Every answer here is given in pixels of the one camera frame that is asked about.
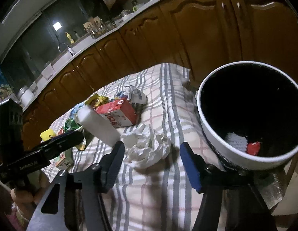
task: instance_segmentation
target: cardboard box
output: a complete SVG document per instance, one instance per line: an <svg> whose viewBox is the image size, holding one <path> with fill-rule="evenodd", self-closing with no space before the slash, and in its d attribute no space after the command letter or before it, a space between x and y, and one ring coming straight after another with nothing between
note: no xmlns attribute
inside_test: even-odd
<svg viewBox="0 0 298 231"><path fill-rule="evenodd" d="M63 127L59 130L57 136L63 134ZM74 165L73 151L72 148L62 152L58 157L55 158L55 166L58 169L67 170L70 166Z"/></svg>
<svg viewBox="0 0 298 231"><path fill-rule="evenodd" d="M95 112L109 120L114 128L134 125L137 119L135 110L126 98L101 105Z"/></svg>

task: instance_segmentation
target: white countertop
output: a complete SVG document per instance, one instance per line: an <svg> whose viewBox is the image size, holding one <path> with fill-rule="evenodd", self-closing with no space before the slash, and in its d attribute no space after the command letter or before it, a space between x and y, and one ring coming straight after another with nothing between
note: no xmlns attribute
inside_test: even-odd
<svg viewBox="0 0 298 231"><path fill-rule="evenodd" d="M66 66L68 65L72 60L74 60L77 56L79 56L83 51L85 51L87 48L91 47L93 44L97 43L98 41L100 41L101 39L103 39L104 37L110 35L111 33L119 30L122 26L124 26L125 24L127 24L129 21L133 20L133 18L135 18L137 15L139 15L141 12L143 12L144 10L148 9L149 7L153 6L154 4L158 3L161 0L151 0L150 2L146 3L144 6L142 6L141 8L139 8L136 12L133 13L133 16L131 16L128 20L122 22L117 28L107 32L106 34L102 35L101 37L97 38L97 39L91 39L91 36L88 36L88 44L84 47L82 47L73 57L71 56L70 58L67 58L70 53L67 52L65 53L56 63L52 63L52 66L54 67L55 73L52 75L52 77L48 80L44 79L45 82L43 83L42 86L38 87L37 93L35 94L34 98L23 108L23 112L31 105L31 103L33 103L36 98L38 97L38 95L43 91L44 88L46 88L46 86L51 82L51 80ZM55 68L55 66L57 66L56 64L60 62L60 67L59 68Z"/></svg>

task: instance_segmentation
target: plaid tablecloth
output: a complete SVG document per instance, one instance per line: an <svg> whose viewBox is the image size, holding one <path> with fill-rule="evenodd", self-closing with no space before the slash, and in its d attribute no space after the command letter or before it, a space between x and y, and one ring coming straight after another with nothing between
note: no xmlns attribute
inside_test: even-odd
<svg viewBox="0 0 298 231"><path fill-rule="evenodd" d="M113 230L191 230L194 225L202 194L191 188L179 156L179 146L187 141L206 162L220 165L202 135L196 99L188 89L188 74L187 68L162 63L97 91L99 95L113 98L126 85L142 90L148 103L137 108L139 122L150 124L173 143L167 158L147 169L136 171L122 164L114 187L103 195ZM54 121L50 128L57 133L70 111ZM136 127L123 127L118 131L126 133ZM111 147L97 138L83 152L73 148L75 165L69 172L82 171L110 152ZM54 161L44 171L50 180L58 173Z"/></svg>

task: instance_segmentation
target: human hand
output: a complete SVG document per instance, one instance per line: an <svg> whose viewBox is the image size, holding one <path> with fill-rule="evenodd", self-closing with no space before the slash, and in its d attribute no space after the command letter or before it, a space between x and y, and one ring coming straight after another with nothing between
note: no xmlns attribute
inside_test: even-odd
<svg viewBox="0 0 298 231"><path fill-rule="evenodd" d="M20 214L27 220L31 219L35 210L32 203L38 204L50 185L48 177L43 171L39 175L39 185L41 187L34 195L26 190L19 190L17 188L12 189L10 192L12 200L17 205Z"/></svg>

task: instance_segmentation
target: white plastic bottle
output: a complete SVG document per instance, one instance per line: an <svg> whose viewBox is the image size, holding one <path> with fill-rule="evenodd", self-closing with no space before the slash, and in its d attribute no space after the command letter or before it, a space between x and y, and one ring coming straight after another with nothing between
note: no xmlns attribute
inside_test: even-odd
<svg viewBox="0 0 298 231"><path fill-rule="evenodd" d="M107 145L113 146L120 141L120 133L109 121L94 112L88 105L84 105L78 111L77 118L79 124Z"/></svg>

